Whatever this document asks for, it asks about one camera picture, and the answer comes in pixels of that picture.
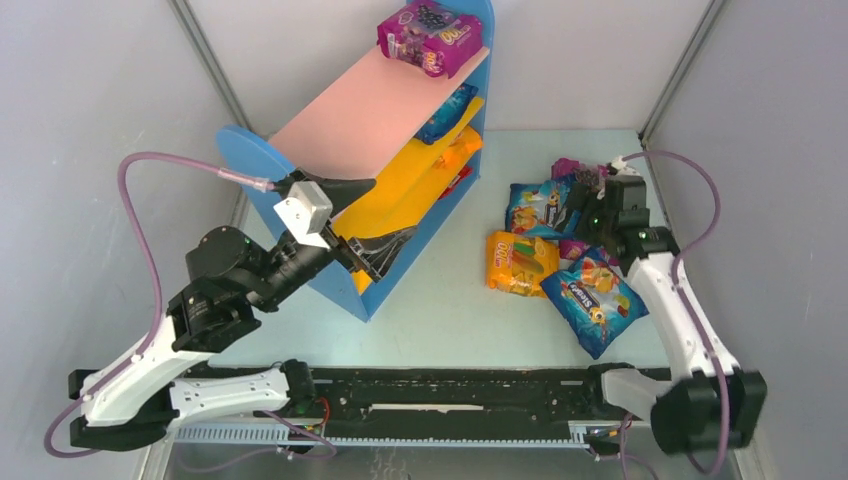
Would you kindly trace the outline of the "blue Blendy candy bag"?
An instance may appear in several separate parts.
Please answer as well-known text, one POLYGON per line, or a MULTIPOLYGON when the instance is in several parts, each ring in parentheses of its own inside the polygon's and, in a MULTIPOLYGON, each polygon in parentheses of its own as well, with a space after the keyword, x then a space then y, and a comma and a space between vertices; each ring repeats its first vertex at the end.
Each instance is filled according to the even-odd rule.
POLYGON ((575 177, 567 175, 539 184, 511 184, 506 230, 546 240, 573 238, 579 214, 566 200, 575 183, 575 177))

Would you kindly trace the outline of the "blue Slendy candy bag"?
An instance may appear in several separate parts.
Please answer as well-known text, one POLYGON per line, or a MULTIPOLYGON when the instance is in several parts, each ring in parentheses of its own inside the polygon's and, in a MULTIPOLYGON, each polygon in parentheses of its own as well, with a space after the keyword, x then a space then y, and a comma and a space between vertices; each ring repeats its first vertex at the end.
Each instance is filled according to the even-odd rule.
POLYGON ((639 294, 595 249, 542 280, 540 286, 594 360, 636 320, 649 314, 639 294))

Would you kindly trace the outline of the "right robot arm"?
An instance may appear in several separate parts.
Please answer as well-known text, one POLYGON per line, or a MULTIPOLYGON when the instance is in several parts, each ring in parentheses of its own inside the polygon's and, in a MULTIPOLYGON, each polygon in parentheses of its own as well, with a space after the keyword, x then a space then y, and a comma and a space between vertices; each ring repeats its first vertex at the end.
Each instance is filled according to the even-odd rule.
POLYGON ((672 232, 651 222, 645 180, 611 176, 603 192, 576 185, 566 206, 577 216, 577 239, 618 260, 626 283, 647 306, 670 366, 667 381, 626 363, 593 367, 587 387, 595 402, 648 422, 667 454, 746 448, 766 400, 766 381, 744 370, 719 340, 672 232))

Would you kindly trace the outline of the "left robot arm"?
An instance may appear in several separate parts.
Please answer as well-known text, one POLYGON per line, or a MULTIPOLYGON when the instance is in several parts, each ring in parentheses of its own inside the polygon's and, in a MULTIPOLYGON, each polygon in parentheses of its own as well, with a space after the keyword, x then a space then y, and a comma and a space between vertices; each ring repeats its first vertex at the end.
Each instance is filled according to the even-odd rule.
POLYGON ((345 238, 332 218, 375 186, 294 170, 251 186, 278 196, 285 225, 264 249, 235 227, 211 230, 186 256, 189 284, 168 303, 139 344, 113 366, 76 370, 69 394, 80 414, 69 426, 73 447, 124 452, 152 445, 189 423, 246 412, 308 412, 317 399, 306 363, 286 360, 244 376, 191 378, 188 371, 257 330, 258 312, 275 312, 332 264, 379 281, 415 234, 408 226, 378 237, 345 238))

